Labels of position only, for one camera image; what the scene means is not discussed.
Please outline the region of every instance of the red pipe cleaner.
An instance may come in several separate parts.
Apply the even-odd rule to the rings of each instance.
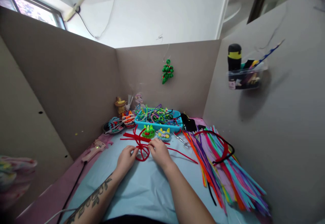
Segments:
[[[135,134],[135,131],[136,131],[137,127],[138,127],[138,125],[136,125],[136,127],[133,129],[133,134],[129,134],[129,133],[124,133],[123,134],[123,136],[130,137],[130,138],[128,138],[128,139],[120,139],[120,140],[131,140],[131,139],[134,139],[136,141],[136,143],[138,144],[138,146],[136,148],[138,148],[140,150],[140,153],[141,153],[141,156],[142,156],[142,158],[136,157],[136,159],[138,161],[145,161],[146,159],[148,159],[148,157],[150,155],[150,150],[148,148],[148,144],[142,144],[141,143],[141,140],[149,143],[151,141],[151,139],[147,139],[147,138],[144,138],[144,137],[141,137],[140,136],[143,133],[143,131],[145,130],[145,128],[140,132],[139,135],[136,135]],[[172,149],[172,148],[168,148],[168,149],[173,150],[173,151],[176,151],[176,152],[180,153],[181,155],[185,156],[186,158],[190,159],[194,163],[198,164],[195,160],[193,160],[190,157],[184,155],[183,153],[179,152],[178,150],[175,150],[175,149]]]

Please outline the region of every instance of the window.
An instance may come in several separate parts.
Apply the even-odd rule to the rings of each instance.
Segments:
[[[0,6],[65,29],[61,13],[38,0],[0,0]]]

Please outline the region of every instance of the blue plastic basket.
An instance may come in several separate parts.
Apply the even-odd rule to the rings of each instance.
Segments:
[[[142,115],[142,111],[140,111],[140,113],[136,116],[135,118],[135,123],[138,125],[138,128],[140,130],[142,130],[144,128],[144,126],[151,126],[153,127],[153,129],[155,129],[155,131],[160,130],[161,128],[166,131],[168,128],[170,130],[171,133],[173,132],[178,132],[180,128],[183,127],[183,122],[182,122],[182,118],[179,117],[180,116],[180,112],[173,110],[173,112],[170,113],[170,115],[173,115],[173,117],[179,117],[176,122],[179,126],[172,126],[172,125],[165,125],[165,124],[157,124],[157,123],[150,123],[150,122],[145,122],[145,121],[139,121],[140,120],[140,116]]]

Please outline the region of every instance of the hanging green ornament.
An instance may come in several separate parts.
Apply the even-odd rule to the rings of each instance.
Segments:
[[[164,68],[162,69],[163,75],[161,77],[162,83],[165,84],[167,82],[168,78],[172,78],[174,67],[170,65],[170,59],[166,60],[166,65],[164,65]]]

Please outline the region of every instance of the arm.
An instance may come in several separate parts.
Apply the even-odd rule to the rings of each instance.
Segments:
[[[99,223],[108,208],[118,185],[133,166],[138,148],[127,146],[117,160],[116,169],[64,222],[95,224]]]
[[[172,191],[179,223],[213,223],[211,214],[170,158],[166,145],[155,138],[149,143],[155,162],[163,169]]]

